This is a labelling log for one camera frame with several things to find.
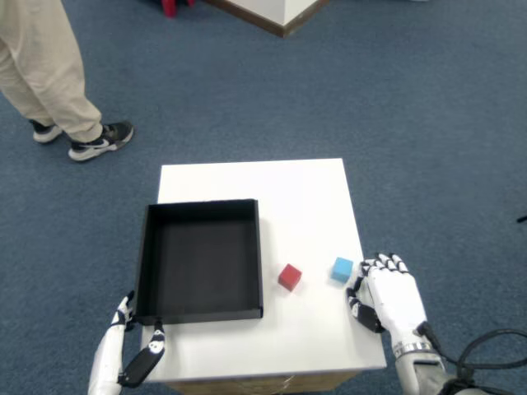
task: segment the sneaker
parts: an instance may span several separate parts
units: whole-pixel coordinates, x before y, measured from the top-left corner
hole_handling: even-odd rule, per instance
[[[68,155],[82,162],[95,158],[107,151],[117,151],[133,136],[133,125],[128,121],[103,125],[102,134],[93,142],[72,142]]]
[[[30,123],[33,125],[33,130],[35,130],[33,132],[33,140],[40,144],[52,142],[63,132],[63,130],[57,125],[44,126],[33,120],[31,120]]]

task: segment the carpeted floor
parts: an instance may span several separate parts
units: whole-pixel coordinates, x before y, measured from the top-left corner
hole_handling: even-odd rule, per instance
[[[364,254],[405,258],[450,354],[527,329],[527,2],[332,0],[285,40],[200,2],[65,6],[88,96],[138,133],[79,165],[0,98],[0,394],[86,393],[163,164],[342,157]],[[393,363],[333,393],[398,394]],[[476,377],[527,393],[526,369]]]

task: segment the black tray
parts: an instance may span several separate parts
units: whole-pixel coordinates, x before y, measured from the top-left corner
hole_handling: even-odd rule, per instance
[[[143,325],[262,318],[258,202],[148,206],[134,311]]]

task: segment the white robotic hand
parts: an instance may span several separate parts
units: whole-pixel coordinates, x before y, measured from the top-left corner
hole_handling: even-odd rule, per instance
[[[156,322],[148,345],[123,370],[124,332],[131,328],[132,298],[133,291],[119,304],[100,341],[91,367],[88,395],[119,395],[122,387],[139,386],[165,353],[165,332],[161,322]]]
[[[117,379],[123,368],[124,331],[132,320],[133,298],[130,292],[121,301],[115,311],[112,323],[97,347],[91,367],[88,395],[119,395],[121,385]]]
[[[368,289],[373,306],[361,300],[362,287]],[[430,346],[415,331],[427,321],[427,316],[415,279],[399,256],[381,253],[377,259],[362,262],[352,276],[347,296],[352,314],[359,322],[374,332],[382,332],[384,328],[389,331],[396,357]]]

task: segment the cable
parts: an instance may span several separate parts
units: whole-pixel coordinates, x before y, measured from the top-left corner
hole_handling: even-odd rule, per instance
[[[470,342],[469,345],[464,348],[459,359],[455,360],[454,358],[451,358],[443,351],[436,334],[434,333],[434,331],[431,328],[431,325],[427,321],[421,323],[417,327],[416,330],[417,330],[417,333],[419,333],[421,336],[424,335],[428,338],[432,346],[437,350],[437,352],[442,357],[444,357],[447,361],[449,361],[451,364],[454,364],[456,366],[456,373],[458,376],[457,379],[453,379],[450,382],[448,382],[443,388],[443,391],[441,392],[441,394],[447,395],[449,393],[458,392],[459,390],[465,389],[465,388],[479,388],[490,394],[514,395],[513,393],[510,393],[503,389],[483,387],[483,386],[476,385],[473,380],[474,371],[478,369],[520,368],[521,366],[527,365],[527,358],[524,358],[523,360],[516,360],[514,362],[507,362],[507,363],[502,363],[502,364],[469,364],[469,363],[466,363],[465,361],[469,358],[470,353],[476,347],[482,345],[484,342],[494,337],[498,337],[502,335],[517,335],[517,336],[527,338],[527,332],[524,332],[518,329],[497,329],[494,331],[490,331],[476,338],[474,341]]]

